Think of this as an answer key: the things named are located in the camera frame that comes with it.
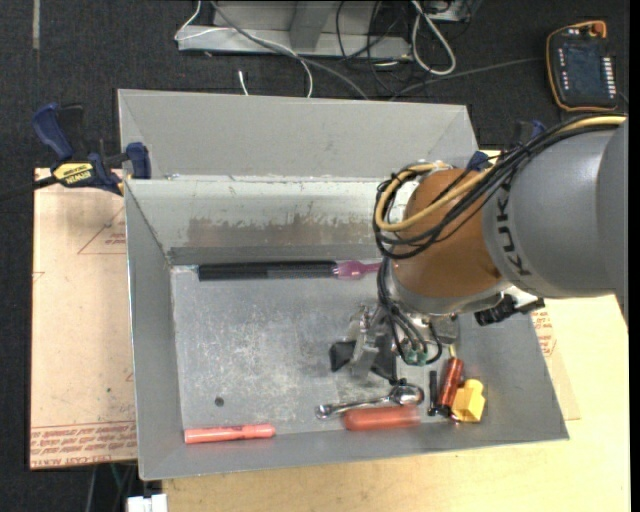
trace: blue clamp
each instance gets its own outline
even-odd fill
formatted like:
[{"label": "blue clamp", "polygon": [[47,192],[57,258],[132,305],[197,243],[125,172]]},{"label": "blue clamp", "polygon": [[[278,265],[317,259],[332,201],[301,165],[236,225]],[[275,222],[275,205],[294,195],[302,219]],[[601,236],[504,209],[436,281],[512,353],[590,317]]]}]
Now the blue clamp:
[{"label": "blue clamp", "polygon": [[[78,135],[81,128],[81,107],[78,110],[71,107],[60,109],[57,103],[49,103],[40,108],[31,118],[31,125],[38,138],[56,153],[57,161],[51,166],[52,180],[48,184],[60,183],[65,187],[95,187],[116,194],[122,193],[122,180],[112,171],[116,165],[130,160],[133,165],[133,177],[136,179],[151,178],[151,162],[147,148],[141,142],[134,142],[127,146],[126,152],[105,158],[98,153],[91,152],[78,156],[73,145],[60,126],[58,114],[67,114],[67,128]],[[84,145],[80,139],[79,146]]]}]

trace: black cable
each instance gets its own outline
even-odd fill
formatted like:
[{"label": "black cable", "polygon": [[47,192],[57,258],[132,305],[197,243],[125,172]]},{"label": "black cable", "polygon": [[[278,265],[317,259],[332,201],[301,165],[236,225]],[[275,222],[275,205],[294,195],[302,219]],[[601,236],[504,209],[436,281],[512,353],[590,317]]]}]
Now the black cable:
[{"label": "black cable", "polygon": [[89,493],[87,494],[87,502],[84,506],[84,512],[91,512],[93,508],[93,491],[96,487],[96,474],[98,472],[98,465],[93,466],[93,471],[91,472],[91,482],[89,483]]},{"label": "black cable", "polygon": [[325,66],[324,64],[320,64],[319,62],[315,61],[315,60],[310,60],[310,59],[306,59],[304,57],[301,57],[300,55],[296,54],[295,52],[292,51],[292,53],[288,53],[286,51],[284,51],[282,48],[279,48],[273,44],[270,44],[267,41],[263,41],[262,39],[259,39],[257,37],[252,36],[249,32],[247,32],[246,30],[240,28],[238,25],[236,25],[235,23],[233,23],[232,21],[229,20],[229,18],[227,18],[227,15],[220,9],[220,7],[218,6],[218,3],[215,2],[214,0],[210,1],[211,5],[214,7],[214,9],[216,9],[216,11],[218,12],[218,14],[220,15],[220,17],[227,23],[227,25],[229,25],[232,29],[234,29],[236,32],[238,32],[239,34],[242,34],[244,37],[246,37],[247,39],[249,39],[250,41],[253,41],[254,43],[262,46],[263,48],[267,48],[279,55],[284,55],[285,57],[289,57],[291,59],[295,59],[298,62],[304,62],[305,64],[309,65],[309,66],[314,66],[318,69],[322,69],[323,71],[326,71],[329,74],[332,74],[333,76],[339,78],[340,80],[342,80],[343,82],[347,83],[349,86],[351,86],[351,88],[353,88],[353,90],[355,90],[361,97],[362,99],[368,100],[369,97],[364,93],[364,91],[355,83],[353,82],[350,78],[344,76],[342,73],[339,73],[338,71],[335,71],[334,69],[331,69],[328,66]]},{"label": "black cable", "polygon": [[[391,325],[391,330],[393,332],[394,342],[396,349],[398,350],[398,354],[400,354],[400,357],[406,364],[414,365],[415,363],[408,362],[406,359],[406,354],[402,349],[402,344],[398,338],[396,328],[400,329],[403,332],[405,337],[409,339],[413,346],[420,346],[426,353],[428,353],[428,345],[418,328],[411,321],[411,319],[400,311],[397,304],[395,304],[390,297],[389,290],[385,281],[386,276],[389,272],[389,262],[389,258],[384,257],[382,259],[382,264],[380,265],[380,268],[378,269],[378,275],[376,276],[376,285],[378,288],[378,303],[380,304],[380,307],[382,307],[386,312],[386,318]],[[443,349],[441,341],[437,338],[437,336],[434,336],[434,341],[437,345],[436,354],[433,357],[427,359],[423,363],[424,365],[434,363],[442,356]]]},{"label": "black cable", "polygon": [[536,62],[536,61],[541,61],[544,60],[543,58],[539,58],[539,57],[531,57],[531,58],[527,58],[527,59],[517,59],[517,60],[511,60],[508,62],[502,62],[500,64],[493,64],[491,66],[484,66],[481,68],[476,68],[476,69],[471,69],[469,71],[461,71],[460,73],[453,73],[451,75],[445,75],[445,76],[441,76],[438,78],[434,78],[432,80],[428,80],[426,82],[421,82],[419,84],[413,84],[413,85],[409,85],[407,87],[405,87],[404,89],[402,89],[400,92],[398,92],[398,94],[392,96],[391,98],[389,98],[388,101],[395,101],[397,100],[400,96],[404,96],[405,94],[414,91],[416,89],[419,89],[420,87],[424,87],[424,86],[428,86],[434,83],[438,83],[438,82],[443,82],[444,80],[452,80],[453,78],[460,78],[463,76],[468,76],[468,75],[474,75],[476,73],[485,73],[487,71],[493,71],[494,69],[500,69],[500,68],[505,68],[505,67],[509,67],[509,66],[516,66],[519,64],[526,64],[529,62]]},{"label": "black cable", "polygon": [[[351,59],[354,59],[359,55],[362,55],[367,50],[370,50],[371,48],[379,44],[385,37],[389,35],[389,33],[395,28],[397,23],[400,21],[400,16],[396,17],[395,21],[391,25],[389,25],[389,28],[387,28],[384,34],[378,36],[374,41],[372,41],[369,44],[366,44],[365,46],[355,51],[354,53],[347,55],[346,50],[344,49],[344,44],[342,43],[342,32],[340,30],[340,13],[342,12],[342,8],[344,7],[345,3],[346,1],[343,0],[342,2],[340,2],[340,5],[338,5],[338,8],[336,9],[336,37],[338,39],[338,45],[340,46],[340,53],[342,54],[341,62],[347,62]],[[381,59],[382,62],[386,62],[390,60],[393,60],[393,59]]]},{"label": "black cable", "polygon": [[[456,204],[451,207],[451,209],[444,215],[443,219],[436,224],[435,226],[423,231],[422,233],[418,233],[410,238],[390,238],[382,234],[380,228],[377,226],[375,222],[375,218],[373,219],[373,230],[375,234],[376,245],[380,249],[380,252],[384,257],[388,257],[391,259],[408,259],[411,258],[420,252],[428,249],[433,243],[438,241],[442,241],[443,239],[439,239],[439,235],[442,231],[449,226],[454,220],[456,220],[462,213],[468,211],[468,209],[483,195],[490,191],[490,195],[493,195],[497,190],[500,183],[502,183],[509,176],[513,176],[519,169],[526,166],[526,163],[534,158],[537,154],[544,151],[548,147],[556,144],[557,142],[564,140],[568,137],[573,137],[580,133],[586,133],[596,130],[610,130],[610,124],[601,124],[596,126],[583,126],[576,127],[570,130],[565,130],[567,126],[570,126],[578,121],[586,120],[594,117],[607,117],[607,116],[619,116],[621,114],[586,114],[583,116],[574,117],[570,120],[567,120],[563,123],[560,123],[553,127],[550,130],[546,130],[545,132],[539,134],[538,136],[531,139],[526,144],[513,148],[508,153],[502,153],[498,155],[501,159],[499,160],[489,171],[487,171],[486,175],[465,195],[459,199]],[[410,173],[405,179],[400,183],[400,186],[409,179],[413,179],[416,173]],[[376,203],[375,209],[378,209],[379,202],[381,200],[381,195],[383,190],[391,183],[392,180],[397,180],[395,176],[392,176],[391,180],[386,180],[381,184],[378,188],[378,193],[376,195]],[[395,198],[395,193],[400,188],[397,187],[396,190],[387,198],[386,204],[382,205],[382,213],[383,218],[387,214],[387,209],[392,202],[392,199]],[[475,212],[467,217],[464,221],[466,222],[471,218]],[[393,250],[387,249],[384,244],[390,245],[391,247],[397,246],[409,246],[412,243],[420,242],[413,246],[412,250],[406,252],[394,252]]]}]

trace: black object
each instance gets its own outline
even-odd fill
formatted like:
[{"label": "black object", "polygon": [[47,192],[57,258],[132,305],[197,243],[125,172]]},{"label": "black object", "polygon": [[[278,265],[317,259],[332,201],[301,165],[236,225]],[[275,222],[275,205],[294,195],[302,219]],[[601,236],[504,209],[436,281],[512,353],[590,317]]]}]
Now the black object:
[{"label": "black object", "polygon": [[[386,379],[394,385],[398,382],[396,356],[392,350],[393,343],[386,336],[380,336],[376,340],[376,347],[379,349],[371,372]],[[356,341],[337,341],[329,349],[329,360],[331,361],[331,371],[337,372],[353,358],[353,351],[356,348]]]},{"label": "black object", "polygon": [[617,90],[603,21],[578,23],[547,38],[547,74],[564,110],[613,110]]},{"label": "black object", "polygon": [[331,345],[329,349],[329,360],[331,361],[331,371],[337,372],[345,364],[347,364],[351,357],[353,357],[353,351],[356,348],[356,342],[353,341],[338,341]]},{"label": "black object", "polygon": [[438,372],[431,370],[429,372],[429,409],[427,414],[429,416],[435,416],[438,413]]},{"label": "black object", "polygon": [[535,301],[516,307],[516,302],[511,295],[505,295],[494,307],[474,313],[476,321],[480,325],[489,325],[502,322],[515,313],[526,314],[544,307],[544,299],[538,297]]},{"label": "black object", "polygon": [[236,279],[309,279],[333,277],[335,261],[283,261],[200,265],[200,281]]}]

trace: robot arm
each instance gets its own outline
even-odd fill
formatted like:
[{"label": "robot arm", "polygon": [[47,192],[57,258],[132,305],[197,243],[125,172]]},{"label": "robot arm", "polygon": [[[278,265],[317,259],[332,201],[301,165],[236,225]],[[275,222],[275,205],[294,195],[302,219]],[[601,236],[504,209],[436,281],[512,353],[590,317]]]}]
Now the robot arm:
[{"label": "robot arm", "polygon": [[[385,182],[374,230],[392,261],[386,278],[399,307],[422,315],[480,312],[515,286],[549,298],[615,293],[628,321],[628,125],[622,115],[582,116],[489,169],[422,165]],[[421,181],[404,219],[383,221],[412,177]]]}]

